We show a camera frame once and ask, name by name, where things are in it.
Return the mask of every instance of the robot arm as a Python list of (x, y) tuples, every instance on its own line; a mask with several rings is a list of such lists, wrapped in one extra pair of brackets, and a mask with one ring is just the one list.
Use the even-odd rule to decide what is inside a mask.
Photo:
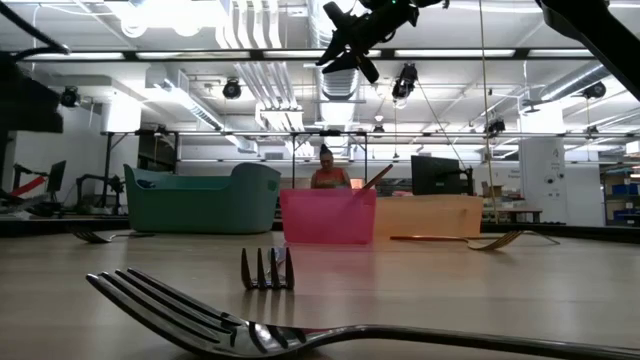
[[(640, 67), (629, 54), (640, 53), (640, 40), (622, 25), (608, 10), (607, 0), (575, 1), (535, 0), (541, 7), (544, 20), (560, 34), (581, 42), (604, 66), (640, 100)], [(334, 31), (329, 47), (316, 63), (324, 65), (333, 60), (323, 73), (359, 68), (373, 83), (379, 74), (366, 55), (379, 42), (388, 41), (397, 28), (418, 21), (418, 8), (443, 2), (442, 0), (360, 0), (372, 10), (356, 17), (343, 13), (333, 2), (324, 10), (333, 21)], [(448, 0), (443, 2), (447, 8)]]

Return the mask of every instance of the orange bin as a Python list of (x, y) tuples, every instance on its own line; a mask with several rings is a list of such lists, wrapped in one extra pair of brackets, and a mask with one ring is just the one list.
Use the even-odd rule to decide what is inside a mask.
[(423, 195), (378, 198), (374, 237), (480, 236), (482, 198)]

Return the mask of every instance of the silver fork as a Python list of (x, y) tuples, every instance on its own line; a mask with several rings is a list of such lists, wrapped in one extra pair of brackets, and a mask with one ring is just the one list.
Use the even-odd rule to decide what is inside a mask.
[(385, 325), (311, 329), (260, 324), (216, 310), (139, 270), (89, 274), (86, 278), (156, 334), (196, 355), (215, 359), (295, 357), (302, 350), (355, 339), (413, 341), (556, 359), (640, 359), (638, 349), (456, 331)]

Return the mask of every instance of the wooden table surface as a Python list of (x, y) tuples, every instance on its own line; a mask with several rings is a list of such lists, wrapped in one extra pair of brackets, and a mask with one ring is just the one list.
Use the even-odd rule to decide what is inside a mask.
[[(640, 246), (523, 236), (502, 252), (463, 243), (294, 246), (294, 294), (245, 292), (240, 251), (281, 233), (88, 245), (70, 235), (0, 239), (1, 359), (193, 359), (94, 290), (87, 273), (139, 268), (224, 311), (306, 327), (420, 326), (640, 347)], [(532, 359), (380, 340), (302, 359)]]

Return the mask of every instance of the fork handle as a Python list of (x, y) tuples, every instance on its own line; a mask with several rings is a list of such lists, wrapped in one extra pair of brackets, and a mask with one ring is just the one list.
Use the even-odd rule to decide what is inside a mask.
[(571, 360), (629, 360), (640, 359), (640, 349), (595, 346), (562, 341), (529, 339), (512, 336), (432, 330), (411, 327), (356, 325), (335, 328), (319, 335), (320, 346), (355, 339), (387, 339), (452, 345), (475, 349), (543, 356)]

